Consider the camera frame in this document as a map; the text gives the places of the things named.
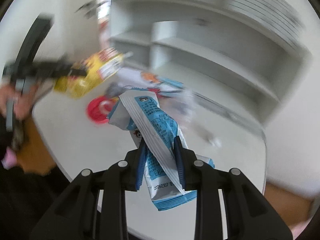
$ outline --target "yellow snack bag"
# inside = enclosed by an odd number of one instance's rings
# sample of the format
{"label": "yellow snack bag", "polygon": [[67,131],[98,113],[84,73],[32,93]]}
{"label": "yellow snack bag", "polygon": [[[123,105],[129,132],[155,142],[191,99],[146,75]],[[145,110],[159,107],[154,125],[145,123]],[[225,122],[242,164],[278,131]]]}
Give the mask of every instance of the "yellow snack bag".
{"label": "yellow snack bag", "polygon": [[61,77],[54,86],[54,91],[67,93],[72,98],[80,98],[97,85],[114,75],[122,66],[124,55],[115,49],[109,48],[94,53],[81,65],[85,67],[86,77]]}

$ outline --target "wooden floor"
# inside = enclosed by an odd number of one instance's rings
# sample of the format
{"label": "wooden floor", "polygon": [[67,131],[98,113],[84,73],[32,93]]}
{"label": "wooden floor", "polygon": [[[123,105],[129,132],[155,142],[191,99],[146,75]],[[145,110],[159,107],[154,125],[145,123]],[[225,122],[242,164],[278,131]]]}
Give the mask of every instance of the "wooden floor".
{"label": "wooden floor", "polygon": [[[29,140],[17,155],[19,165],[25,172],[47,174],[55,166],[55,162],[42,142],[31,117],[26,120],[26,133]],[[308,220],[311,200],[270,183],[266,184],[265,197],[288,226]]]}
{"label": "wooden floor", "polygon": [[308,220],[312,200],[297,196],[268,182],[264,196],[287,226]]}

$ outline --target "plastic wrapper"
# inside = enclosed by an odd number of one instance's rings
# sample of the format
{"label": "plastic wrapper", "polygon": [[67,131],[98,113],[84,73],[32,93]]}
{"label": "plastic wrapper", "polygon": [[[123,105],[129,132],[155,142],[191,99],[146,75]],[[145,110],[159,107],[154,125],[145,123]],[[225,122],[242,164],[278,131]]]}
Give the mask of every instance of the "plastic wrapper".
{"label": "plastic wrapper", "polygon": [[56,81],[54,90],[80,98],[114,75],[122,66],[123,58],[124,55],[113,48],[95,53],[81,64],[74,65],[74,68],[84,67],[86,77],[61,77]]}
{"label": "plastic wrapper", "polygon": [[181,128],[188,127],[192,121],[196,102],[191,90],[180,82],[163,78],[152,73],[123,67],[117,72],[119,81],[106,90],[106,97],[121,95],[131,88],[144,88],[156,92],[159,104]]}
{"label": "plastic wrapper", "polygon": [[[159,107],[152,91],[131,89],[119,98],[109,113],[109,124],[129,130],[137,147],[144,138],[147,144],[144,176],[154,205],[162,211],[194,199],[196,191],[182,189],[172,151],[176,136],[180,136],[182,146],[188,148],[177,122]],[[210,158],[197,158],[214,166]]]}

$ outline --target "white cabinet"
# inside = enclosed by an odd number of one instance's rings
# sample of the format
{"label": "white cabinet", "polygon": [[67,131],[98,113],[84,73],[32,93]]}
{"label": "white cabinet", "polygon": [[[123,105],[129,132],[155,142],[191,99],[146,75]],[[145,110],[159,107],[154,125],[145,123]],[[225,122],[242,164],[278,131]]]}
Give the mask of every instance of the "white cabinet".
{"label": "white cabinet", "polygon": [[128,65],[261,123],[308,54],[298,42],[299,17],[283,0],[112,0],[110,22],[112,44],[133,52]]}

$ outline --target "white shelf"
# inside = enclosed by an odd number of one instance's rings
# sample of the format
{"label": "white shelf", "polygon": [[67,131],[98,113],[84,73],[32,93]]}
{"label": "white shelf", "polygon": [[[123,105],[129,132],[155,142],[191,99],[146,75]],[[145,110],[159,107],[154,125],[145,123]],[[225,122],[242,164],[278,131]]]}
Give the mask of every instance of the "white shelf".
{"label": "white shelf", "polygon": [[204,9],[214,13],[219,13],[227,17],[230,17],[232,19],[235,19],[236,21],[239,21],[253,28],[259,33],[265,35],[266,37],[271,39],[273,42],[278,44],[280,47],[282,47],[292,57],[304,57],[305,54],[307,53],[306,49],[300,44],[298,44],[297,47],[292,47],[292,45],[288,44],[287,41],[285,41],[281,36],[279,36],[279,34],[261,25],[261,23],[259,23],[255,19],[244,16],[243,14],[240,14],[240,13],[235,13],[227,8],[219,8],[217,5],[201,2],[200,0],[125,0],[125,1],[127,2],[166,2],[166,3],[180,4],[180,5],[187,5],[190,7],[200,8],[200,9]]}
{"label": "white shelf", "polygon": [[148,70],[147,66],[143,65],[142,63],[136,62],[134,60],[130,60],[130,58],[124,60],[124,66],[125,67],[132,67],[132,68],[136,68],[136,69],[140,69],[140,70],[145,70],[145,71]]}
{"label": "white shelf", "polygon": [[193,91],[229,108],[244,118],[259,123],[257,104],[216,79],[173,62],[153,69],[152,72],[184,83]]}
{"label": "white shelf", "polygon": [[136,31],[128,31],[125,33],[121,33],[119,35],[115,35],[111,37],[111,39],[114,41],[132,43],[132,44],[137,44],[145,47],[148,47],[151,45],[150,34],[136,32]]}
{"label": "white shelf", "polygon": [[215,62],[224,68],[232,71],[233,73],[240,76],[247,84],[251,85],[252,87],[259,90],[264,95],[279,101],[277,95],[272,90],[271,85],[266,81],[263,77],[251,72],[250,70],[246,69],[244,66],[232,60],[231,58],[216,52],[212,49],[203,47],[201,45],[185,41],[183,39],[177,37],[170,37],[165,38],[159,41],[155,41],[156,44],[168,46],[175,49],[180,49],[199,57],[205,58],[212,62]]}

